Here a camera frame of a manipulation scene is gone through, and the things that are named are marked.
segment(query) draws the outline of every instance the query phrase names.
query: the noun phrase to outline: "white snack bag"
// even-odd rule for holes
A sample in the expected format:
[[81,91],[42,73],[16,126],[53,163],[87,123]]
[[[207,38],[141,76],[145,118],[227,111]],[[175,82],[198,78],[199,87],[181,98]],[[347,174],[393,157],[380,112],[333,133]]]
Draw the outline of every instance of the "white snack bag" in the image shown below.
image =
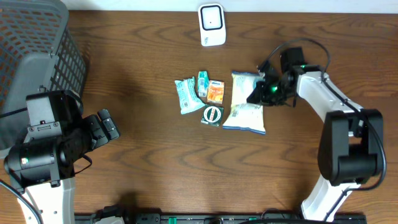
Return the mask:
[[184,81],[175,80],[174,82],[180,98],[181,114],[191,113],[205,106],[195,93],[195,77]]
[[232,72],[232,78],[231,113],[224,122],[223,129],[249,130],[258,134],[266,134],[262,106],[246,102],[248,96],[255,89],[256,83],[264,79],[258,74],[248,72]]

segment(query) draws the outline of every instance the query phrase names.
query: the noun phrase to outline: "food package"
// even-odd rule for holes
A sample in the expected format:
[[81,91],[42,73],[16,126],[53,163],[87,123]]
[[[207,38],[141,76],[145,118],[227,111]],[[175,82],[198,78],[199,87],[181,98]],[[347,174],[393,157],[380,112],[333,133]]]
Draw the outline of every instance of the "food package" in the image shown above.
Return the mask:
[[262,106],[247,103],[247,97],[253,92],[258,81],[263,81],[258,74],[232,72],[231,113],[223,124],[223,129],[249,130],[266,134],[263,122]]
[[174,82],[180,98],[181,114],[191,113],[205,106],[195,93],[195,77],[184,81],[175,80]]
[[199,72],[198,74],[198,95],[199,97],[206,97],[209,89],[209,77],[206,71]]
[[206,105],[201,121],[203,124],[208,124],[214,127],[219,127],[223,119],[224,108],[219,106]]
[[207,93],[207,102],[223,103],[224,97],[224,82],[210,80],[209,89]]

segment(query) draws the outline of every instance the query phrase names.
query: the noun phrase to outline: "wooden table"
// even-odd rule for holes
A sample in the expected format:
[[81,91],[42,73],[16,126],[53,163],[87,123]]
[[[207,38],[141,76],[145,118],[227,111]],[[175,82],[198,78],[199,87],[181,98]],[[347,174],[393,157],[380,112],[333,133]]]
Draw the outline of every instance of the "wooden table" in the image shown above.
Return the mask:
[[[256,71],[285,40],[311,37],[328,47],[328,73],[353,101],[384,117],[388,171],[371,192],[355,192],[340,211],[369,223],[398,216],[398,16],[369,14],[226,13],[227,41],[200,45],[195,12],[73,11],[70,30],[91,68],[85,115],[110,110],[122,136],[89,153],[93,166],[76,177],[76,212],[106,205],[174,213],[256,213],[297,208],[312,191],[322,121],[304,100],[296,108],[264,108],[266,136],[200,123],[201,110],[181,115],[174,80],[206,70],[226,84],[231,71]],[[301,43],[309,62],[323,52]],[[76,163],[76,170],[86,166]],[[4,170],[0,177],[9,180]],[[0,223],[23,223],[14,196],[0,190]]]

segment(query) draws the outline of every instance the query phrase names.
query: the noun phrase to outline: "gray mesh basket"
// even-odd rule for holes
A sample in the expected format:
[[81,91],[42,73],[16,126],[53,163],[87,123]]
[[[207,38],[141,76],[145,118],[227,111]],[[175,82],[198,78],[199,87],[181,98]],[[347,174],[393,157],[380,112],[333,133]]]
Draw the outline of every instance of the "gray mesh basket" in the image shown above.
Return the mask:
[[[59,0],[0,0],[0,114],[26,107],[27,95],[73,90],[80,96],[86,65]],[[0,119],[0,150],[15,144],[27,112]]]

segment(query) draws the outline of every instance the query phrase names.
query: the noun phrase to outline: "white device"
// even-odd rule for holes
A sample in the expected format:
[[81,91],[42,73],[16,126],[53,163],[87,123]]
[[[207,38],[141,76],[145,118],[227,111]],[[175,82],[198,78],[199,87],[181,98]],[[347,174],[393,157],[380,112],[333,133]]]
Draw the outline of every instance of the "white device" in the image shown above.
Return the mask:
[[225,43],[226,29],[224,9],[220,4],[204,4],[199,7],[200,40],[205,47]]

